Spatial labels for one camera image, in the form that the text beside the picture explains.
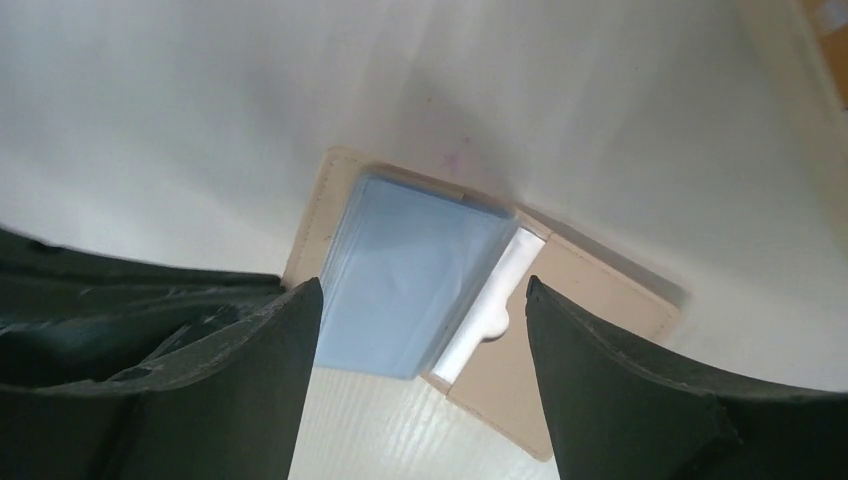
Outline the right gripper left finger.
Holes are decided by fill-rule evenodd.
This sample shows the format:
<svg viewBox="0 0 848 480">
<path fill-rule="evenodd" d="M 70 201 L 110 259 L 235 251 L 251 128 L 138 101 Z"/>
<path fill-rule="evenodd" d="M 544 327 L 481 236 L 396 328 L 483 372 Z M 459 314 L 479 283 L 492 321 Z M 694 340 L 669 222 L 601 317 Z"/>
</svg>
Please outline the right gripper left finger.
<svg viewBox="0 0 848 480">
<path fill-rule="evenodd" d="M 317 279 L 174 268 L 1 233 L 5 479 L 285 479 Z"/>
</svg>

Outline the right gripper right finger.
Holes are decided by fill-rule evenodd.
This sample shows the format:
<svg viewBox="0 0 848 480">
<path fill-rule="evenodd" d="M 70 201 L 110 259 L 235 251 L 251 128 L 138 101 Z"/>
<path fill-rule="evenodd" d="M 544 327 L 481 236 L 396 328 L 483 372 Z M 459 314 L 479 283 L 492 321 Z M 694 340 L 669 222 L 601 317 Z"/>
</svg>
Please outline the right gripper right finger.
<svg viewBox="0 0 848 480">
<path fill-rule="evenodd" d="M 847 396 L 721 370 L 529 280 L 528 341 L 563 479 L 843 479 Z"/>
</svg>

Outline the beige leather card holder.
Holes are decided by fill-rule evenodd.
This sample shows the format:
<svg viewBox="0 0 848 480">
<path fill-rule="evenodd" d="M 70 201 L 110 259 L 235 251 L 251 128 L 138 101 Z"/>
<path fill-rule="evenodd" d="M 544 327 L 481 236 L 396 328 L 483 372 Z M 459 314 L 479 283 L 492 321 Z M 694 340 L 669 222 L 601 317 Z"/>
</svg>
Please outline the beige leather card holder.
<svg viewBox="0 0 848 480">
<path fill-rule="evenodd" d="M 330 250 L 331 232 L 352 194 L 356 175 L 369 171 L 460 199 L 493 199 L 481 192 L 379 162 L 343 147 L 329 149 L 322 160 L 310 201 L 302 216 L 283 275 L 294 285 L 318 275 Z M 455 380 L 442 373 L 423 378 L 451 403 L 481 420 L 539 461 L 553 456 L 527 340 L 525 291 L 536 275 L 589 312 L 655 343 L 679 323 L 680 310 L 621 270 L 586 250 L 570 233 L 561 236 L 551 223 L 520 207 L 518 217 L 542 245 L 505 299 L 510 324 L 503 336 L 477 347 Z"/>
</svg>

